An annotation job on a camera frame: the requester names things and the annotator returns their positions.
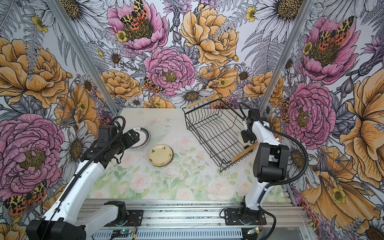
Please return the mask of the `rearmost green red rimmed plate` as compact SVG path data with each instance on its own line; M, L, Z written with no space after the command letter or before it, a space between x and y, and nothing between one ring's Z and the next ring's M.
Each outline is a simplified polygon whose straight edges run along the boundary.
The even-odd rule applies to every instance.
M141 127L136 127L132 129L133 131L136 132L136 134L139 134L139 141L135 143L133 146L131 146L129 149L130 150L139 150L144 148L149 142L150 142L150 132Z

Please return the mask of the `beige green rimmed plate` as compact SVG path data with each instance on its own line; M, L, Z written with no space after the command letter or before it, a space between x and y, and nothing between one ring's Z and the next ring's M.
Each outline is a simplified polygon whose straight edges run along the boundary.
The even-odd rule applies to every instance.
M148 161L155 167L164 167L174 158L173 150L167 145L153 146L147 154Z

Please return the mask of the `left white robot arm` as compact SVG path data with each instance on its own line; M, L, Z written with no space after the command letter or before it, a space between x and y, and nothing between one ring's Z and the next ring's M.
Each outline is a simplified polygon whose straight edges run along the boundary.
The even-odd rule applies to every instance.
M122 225L128 219L126 204L108 201L97 211L78 221L80 209L95 181L117 155L140 140L135 130L123 133L115 125L99 129L99 138L81 158L74 176L42 219L31 221L26 229L30 240L86 240L107 224Z

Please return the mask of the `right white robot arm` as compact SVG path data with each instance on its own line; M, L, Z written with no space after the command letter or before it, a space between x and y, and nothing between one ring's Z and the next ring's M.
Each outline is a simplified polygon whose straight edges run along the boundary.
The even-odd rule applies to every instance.
M258 144L253 164L256 181L244 197L244 209L259 211L265 194L269 192L269 184L283 181L286 177L289 149L269 129L269 123L260 116L259 110L250 109L243 124L243 142L247 145Z

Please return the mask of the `left green circuit board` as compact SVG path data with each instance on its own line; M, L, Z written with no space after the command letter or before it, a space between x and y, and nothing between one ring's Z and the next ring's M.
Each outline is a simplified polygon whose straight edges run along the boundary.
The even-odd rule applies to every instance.
M116 231L113 231L112 237L115 237L115 238L133 237L134 233L135 233L135 230L133 229L116 230Z

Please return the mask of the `green circuit board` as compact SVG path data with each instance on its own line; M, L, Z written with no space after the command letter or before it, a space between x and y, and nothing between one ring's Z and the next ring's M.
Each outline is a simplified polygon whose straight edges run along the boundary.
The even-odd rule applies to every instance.
M133 237L134 233L135 233L135 230L133 229L116 230L116 231L113 231L112 237L115 237L115 238Z
M252 228L247 231L247 235L254 235L254 234L259 234L261 232L261 229L259 227Z

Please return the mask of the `right green circuit board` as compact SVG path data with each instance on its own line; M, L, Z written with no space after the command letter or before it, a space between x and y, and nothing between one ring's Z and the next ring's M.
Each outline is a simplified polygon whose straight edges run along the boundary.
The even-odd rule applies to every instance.
M247 235L254 235L254 234L259 234L261 232L261 229L259 227L252 228L247 231Z

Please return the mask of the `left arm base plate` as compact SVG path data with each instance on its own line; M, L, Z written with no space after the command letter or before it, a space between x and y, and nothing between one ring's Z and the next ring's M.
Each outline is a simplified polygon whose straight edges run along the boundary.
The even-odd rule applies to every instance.
M140 227L143 221L143 210L127 210L127 216L122 220L108 223L106 227Z

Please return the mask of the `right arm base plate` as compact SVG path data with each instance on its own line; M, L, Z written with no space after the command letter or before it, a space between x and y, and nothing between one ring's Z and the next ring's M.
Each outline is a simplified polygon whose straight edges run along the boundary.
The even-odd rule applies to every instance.
M240 210L240 208L224 208L220 217L225 220L227 226L261 226L266 225L266 217L261 211Z

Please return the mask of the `aluminium mounting rail frame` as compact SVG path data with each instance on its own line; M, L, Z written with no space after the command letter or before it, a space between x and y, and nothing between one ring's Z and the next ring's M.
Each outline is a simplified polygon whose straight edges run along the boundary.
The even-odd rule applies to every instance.
M139 229L227 228L225 209L237 209L240 202L139 200L123 199L127 210L142 210ZM264 203L263 208L276 216L276 228L309 227L310 220L302 207L295 207L289 198L284 202Z

